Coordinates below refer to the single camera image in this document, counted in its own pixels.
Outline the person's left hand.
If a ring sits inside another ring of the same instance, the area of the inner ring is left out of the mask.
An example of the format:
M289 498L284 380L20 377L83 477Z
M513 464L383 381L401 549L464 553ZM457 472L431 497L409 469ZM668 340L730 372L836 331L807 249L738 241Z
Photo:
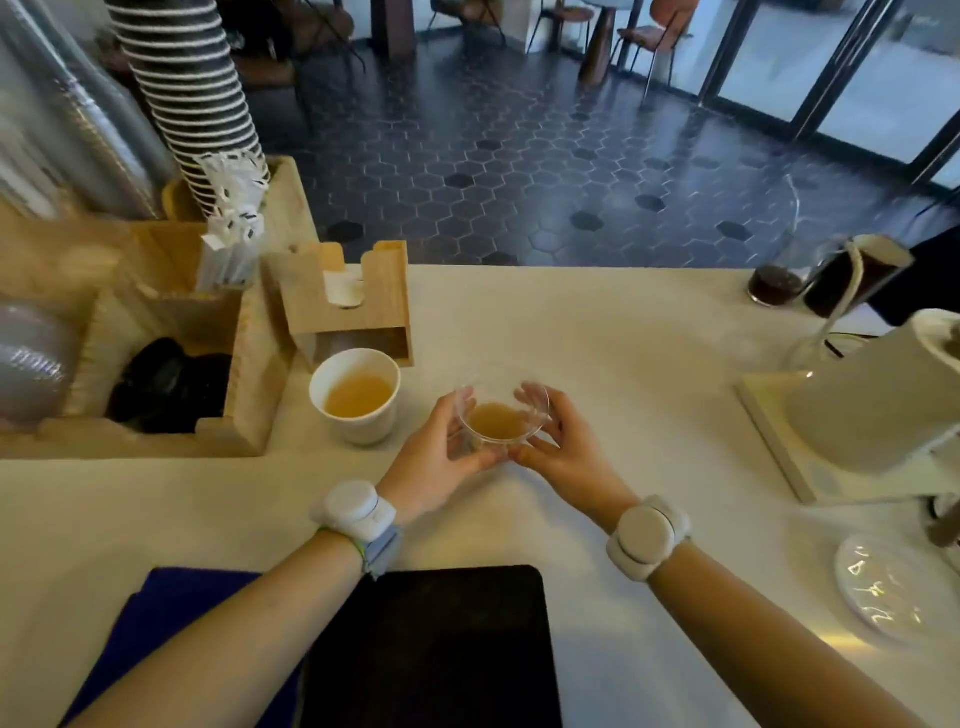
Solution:
M466 480L454 480L450 462L470 452L469 438L455 413L455 392L437 400L425 424L402 445L376 486L395 510L394 523L408 528L443 507Z

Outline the white paper cup with tea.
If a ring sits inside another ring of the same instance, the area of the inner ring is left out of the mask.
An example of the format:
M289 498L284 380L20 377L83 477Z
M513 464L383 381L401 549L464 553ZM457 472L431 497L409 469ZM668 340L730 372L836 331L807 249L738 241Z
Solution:
M385 440L398 420L399 364L373 348L336 353L312 373L311 404L339 437L357 447Z

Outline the stack of black cup lids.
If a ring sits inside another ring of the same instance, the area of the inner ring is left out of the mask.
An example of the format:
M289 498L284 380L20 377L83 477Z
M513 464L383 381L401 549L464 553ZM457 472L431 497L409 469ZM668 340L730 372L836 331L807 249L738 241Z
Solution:
M233 357L192 356L171 337L142 348L123 370L105 418L144 434L192 434L224 416Z

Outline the white napkin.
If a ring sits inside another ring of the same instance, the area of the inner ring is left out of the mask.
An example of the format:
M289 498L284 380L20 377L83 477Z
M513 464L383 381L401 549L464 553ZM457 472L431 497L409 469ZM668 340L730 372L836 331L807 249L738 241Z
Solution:
M362 272L354 270L323 271L323 288L328 303L341 310L358 309L365 301Z

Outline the white coffee scale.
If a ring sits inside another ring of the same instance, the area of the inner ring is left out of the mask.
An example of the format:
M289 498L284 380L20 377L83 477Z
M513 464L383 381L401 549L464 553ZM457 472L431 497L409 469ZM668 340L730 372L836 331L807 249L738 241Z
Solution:
M745 373L734 389L801 504L892 504L960 496L960 461L953 457L922 454L872 474L847 470L816 453L786 419L786 396L800 379L796 372Z

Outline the stack of black paper cups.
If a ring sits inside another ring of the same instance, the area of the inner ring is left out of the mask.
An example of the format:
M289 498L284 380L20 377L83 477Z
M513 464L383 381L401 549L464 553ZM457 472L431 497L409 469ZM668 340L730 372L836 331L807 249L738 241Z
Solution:
M200 157L252 153L270 181L216 0L104 0L150 113L203 217L217 201Z

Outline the small glass carafe with coffee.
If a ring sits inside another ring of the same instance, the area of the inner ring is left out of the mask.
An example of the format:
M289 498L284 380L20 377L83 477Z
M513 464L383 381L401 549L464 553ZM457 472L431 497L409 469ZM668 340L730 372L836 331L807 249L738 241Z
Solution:
M806 289L812 268L807 243L798 232L787 230L752 272L747 294L764 307L786 306Z

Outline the black tablet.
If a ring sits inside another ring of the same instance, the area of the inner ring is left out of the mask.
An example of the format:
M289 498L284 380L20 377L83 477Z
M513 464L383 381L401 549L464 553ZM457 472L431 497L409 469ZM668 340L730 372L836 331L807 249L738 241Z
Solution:
M297 728L564 728L533 565L364 578L314 642Z

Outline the round wooden table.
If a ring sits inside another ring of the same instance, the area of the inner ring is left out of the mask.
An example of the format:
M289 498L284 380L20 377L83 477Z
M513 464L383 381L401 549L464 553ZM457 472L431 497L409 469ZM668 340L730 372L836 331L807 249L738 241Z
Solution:
M598 14L586 46L580 67L578 82L584 88L601 86L608 74L614 52L617 16L629 13L629 25L634 27L647 0L580 0L595 9Z

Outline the person's right hand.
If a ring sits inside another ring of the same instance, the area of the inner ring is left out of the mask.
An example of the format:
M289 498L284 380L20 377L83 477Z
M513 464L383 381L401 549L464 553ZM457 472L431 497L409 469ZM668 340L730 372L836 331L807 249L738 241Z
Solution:
M612 535L622 515L641 499L621 478L589 422L563 391L544 385L551 417L542 429L547 439L534 436L525 444L553 444L561 449L554 474L540 474L568 505Z

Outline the bunch of white wrapped straws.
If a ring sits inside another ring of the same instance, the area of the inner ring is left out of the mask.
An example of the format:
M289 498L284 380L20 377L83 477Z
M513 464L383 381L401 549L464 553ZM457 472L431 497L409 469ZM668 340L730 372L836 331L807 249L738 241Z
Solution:
M200 237L195 290L248 287L265 234L261 208L271 178L266 158L251 150L216 151L199 155L198 164L212 185L214 204Z

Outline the stack of clear dome lids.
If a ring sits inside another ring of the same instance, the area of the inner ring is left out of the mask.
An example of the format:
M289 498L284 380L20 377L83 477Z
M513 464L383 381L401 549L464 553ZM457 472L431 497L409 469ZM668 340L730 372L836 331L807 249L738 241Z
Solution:
M0 297L0 431L59 416L76 375L77 327L25 299Z

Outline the blue cloth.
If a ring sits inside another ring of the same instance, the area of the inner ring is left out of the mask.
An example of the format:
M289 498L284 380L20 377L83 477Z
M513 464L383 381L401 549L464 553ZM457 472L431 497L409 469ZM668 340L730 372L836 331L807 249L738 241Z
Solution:
M126 601L59 728L72 727L78 716L146 658L259 577L256 572L225 569L152 569Z

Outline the black door frame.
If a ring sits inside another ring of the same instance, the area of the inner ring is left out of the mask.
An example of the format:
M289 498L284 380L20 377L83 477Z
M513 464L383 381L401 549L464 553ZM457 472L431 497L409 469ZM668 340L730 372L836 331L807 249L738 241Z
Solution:
M717 0L698 91L786 140L960 188L960 0Z

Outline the person's right forearm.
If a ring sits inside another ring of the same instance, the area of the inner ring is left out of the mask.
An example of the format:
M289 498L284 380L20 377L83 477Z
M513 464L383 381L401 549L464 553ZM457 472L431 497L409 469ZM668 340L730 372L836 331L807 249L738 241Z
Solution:
M676 546L647 582L760 728L928 728L690 540Z

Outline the white plate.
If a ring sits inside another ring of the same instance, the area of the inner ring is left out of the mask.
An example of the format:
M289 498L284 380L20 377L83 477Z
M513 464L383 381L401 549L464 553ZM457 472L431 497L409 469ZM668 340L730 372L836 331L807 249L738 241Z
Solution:
M833 556L838 591L877 633L918 649L960 649L960 574L942 558L853 534Z

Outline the clear plastic cup with tea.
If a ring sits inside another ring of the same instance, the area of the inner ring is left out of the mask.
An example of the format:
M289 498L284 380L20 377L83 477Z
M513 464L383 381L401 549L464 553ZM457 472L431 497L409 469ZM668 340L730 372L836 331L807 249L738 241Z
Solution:
M455 413L474 451L512 447L540 433L551 417L550 396L530 380L475 380L455 391Z

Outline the dark brown chair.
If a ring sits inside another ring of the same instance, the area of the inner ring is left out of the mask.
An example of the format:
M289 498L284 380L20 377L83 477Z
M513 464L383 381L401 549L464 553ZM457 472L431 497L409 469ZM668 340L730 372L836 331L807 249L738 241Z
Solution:
M306 106L302 67L321 54L359 59L344 0L216 0L244 91L294 92Z

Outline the glass pitcher with coffee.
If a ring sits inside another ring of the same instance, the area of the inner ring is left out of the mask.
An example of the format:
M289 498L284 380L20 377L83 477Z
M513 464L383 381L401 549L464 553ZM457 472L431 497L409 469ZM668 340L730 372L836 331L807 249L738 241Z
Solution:
M865 303L915 261L910 249L885 235L861 234L850 241L858 249L863 273L852 299L842 309L842 315ZM820 318L828 319L846 294L853 271L849 254L846 250L841 251L817 274L803 296L803 304Z

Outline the wooden counter organizer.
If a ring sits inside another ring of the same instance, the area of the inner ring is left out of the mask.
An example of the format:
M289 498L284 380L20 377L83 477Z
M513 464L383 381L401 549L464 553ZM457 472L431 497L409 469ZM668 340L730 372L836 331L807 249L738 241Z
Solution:
M0 431L0 460L262 455L295 355L269 256L318 242L296 161L268 158L267 251L246 288L197 293L204 222L29 219L0 212L0 295L39 305L80 336L64 404L32 432ZM194 433L143 434L106 417L133 356L170 336L191 355L232 356L222 417Z

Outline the wooden napkin holder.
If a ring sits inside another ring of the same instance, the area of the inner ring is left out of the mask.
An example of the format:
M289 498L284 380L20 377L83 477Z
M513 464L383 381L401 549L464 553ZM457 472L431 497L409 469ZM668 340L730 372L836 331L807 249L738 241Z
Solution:
M407 244L380 241L348 265L336 242L309 243L266 256L279 287L287 331L312 368L354 348L374 349L399 366L414 363ZM362 272L365 300L358 308L329 304L324 271Z

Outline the brown chair with metal legs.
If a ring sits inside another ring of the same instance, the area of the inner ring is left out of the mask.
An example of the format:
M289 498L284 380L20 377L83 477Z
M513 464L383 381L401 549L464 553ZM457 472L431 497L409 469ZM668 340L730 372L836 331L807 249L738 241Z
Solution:
M700 6L701 0L652 0L650 16L653 24L637 28L624 28L616 31L618 39L614 51L627 50L634 46L636 53L630 64L634 71L641 51L649 52L651 60L646 75L641 103L646 102L651 89L654 70L659 56L668 58L667 86L673 81L677 48L681 41L691 37L690 24Z

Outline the person's left forearm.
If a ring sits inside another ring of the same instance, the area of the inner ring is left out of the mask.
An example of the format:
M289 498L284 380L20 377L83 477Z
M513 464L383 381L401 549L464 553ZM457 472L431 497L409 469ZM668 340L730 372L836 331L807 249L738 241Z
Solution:
M363 577L346 536L313 537L141 661L67 728L252 728Z

